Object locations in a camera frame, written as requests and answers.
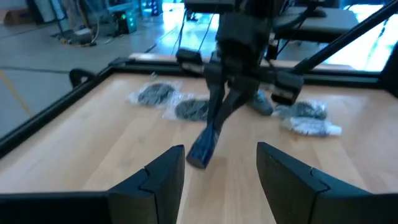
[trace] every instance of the clear plastic bag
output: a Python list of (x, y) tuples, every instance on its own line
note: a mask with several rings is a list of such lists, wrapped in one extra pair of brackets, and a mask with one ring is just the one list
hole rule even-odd
[(172, 99), (163, 118), (184, 121), (206, 121), (209, 107), (208, 95), (181, 94)]
[(341, 127), (333, 125), (330, 121), (315, 118), (285, 118), (282, 127), (303, 135), (321, 137), (341, 135)]
[(182, 82), (180, 81), (148, 82), (143, 84), (139, 91), (132, 92), (128, 96), (128, 100), (134, 105), (164, 108), (180, 94), (181, 86)]
[(328, 116), (325, 102), (316, 100), (298, 101), (292, 106), (277, 105), (272, 114), (279, 118), (314, 118), (325, 120)]

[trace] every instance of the black clamp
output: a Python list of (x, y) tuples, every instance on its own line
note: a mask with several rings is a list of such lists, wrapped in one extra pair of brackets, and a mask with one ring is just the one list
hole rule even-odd
[(80, 68), (72, 69), (69, 72), (69, 80), (73, 88), (76, 88), (84, 81), (92, 80), (94, 77), (95, 77), (94, 73)]

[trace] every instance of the wooden tabletop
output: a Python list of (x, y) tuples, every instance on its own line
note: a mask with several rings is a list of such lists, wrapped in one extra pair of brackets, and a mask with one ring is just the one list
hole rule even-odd
[[(159, 77), (176, 80), (176, 77)], [(203, 79), (178, 78), (182, 91), (208, 93)], [(0, 192), (106, 190), (170, 146), (186, 152), (204, 123), (172, 121), (134, 106), (147, 75), (115, 74), (0, 160)], [(179, 223), (274, 223), (256, 169), (256, 144), (373, 193), (398, 192), (398, 101), (381, 90), (305, 86), (301, 99), (328, 104), (340, 137), (299, 136), (247, 106), (225, 123), (206, 170), (186, 164)]]

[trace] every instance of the yellow tape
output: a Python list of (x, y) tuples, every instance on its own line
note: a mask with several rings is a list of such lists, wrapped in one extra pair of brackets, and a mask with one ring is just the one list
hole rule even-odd
[(27, 114), (29, 114), (30, 117), (33, 117), (33, 113), (29, 109), (29, 107), (26, 105), (24, 100), (19, 96), (18, 92), (15, 90), (13, 87), (12, 83), (7, 79), (6, 74), (4, 71), (0, 70), (0, 78), (4, 81), (8, 89), (10, 90), (11, 94), (15, 97), (15, 99), (19, 102), (19, 104), (22, 106), (22, 108), (26, 111)]

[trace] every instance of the gray floor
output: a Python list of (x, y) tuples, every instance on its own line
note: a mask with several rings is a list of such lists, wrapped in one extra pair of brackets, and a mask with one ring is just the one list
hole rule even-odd
[[(366, 13), (368, 11), (359, 13), (359, 20), (363, 20), (367, 16)], [(177, 40), (182, 14), (183, 11), (180, 8), (174, 12), (165, 12), (159, 17), (145, 18), (139, 21), (139, 27), (135, 33), (118, 37), (108, 44), (99, 44), (89, 48), (63, 45), (51, 38), (50, 35), (58, 31), (55, 25), (41, 27), (0, 25), (0, 69), (4, 69), (7, 78), (29, 108), (34, 113), (38, 113), (72, 89), (67, 74), (28, 72), (7, 68), (49, 69), (61, 72), (67, 72), (73, 68), (85, 68), (97, 72), (116, 57), (125, 57), (133, 52), (144, 52), (154, 43), (157, 43), (157, 47), (153, 49), (153, 53), (171, 54)], [(199, 48), (210, 18), (211, 16), (204, 15), (197, 23), (185, 24), (182, 47)], [(390, 19), (388, 29), (383, 37), (378, 39), (376, 48), (373, 43), (377, 40), (381, 25), (342, 49), (325, 63), (347, 64), (357, 69), (380, 70), (391, 52), (391, 46), (397, 40), (397, 29), (391, 29), (396, 24), (398, 24), (398, 18)], [(210, 55), (214, 49), (217, 28), (218, 16), (214, 16), (201, 47), (202, 55)], [(100, 37), (98, 43), (105, 40), (107, 37)], [(326, 44), (310, 42), (289, 44), (278, 59), (301, 60), (325, 46)], [(0, 136), (28, 118), (29, 115), (0, 80)]]

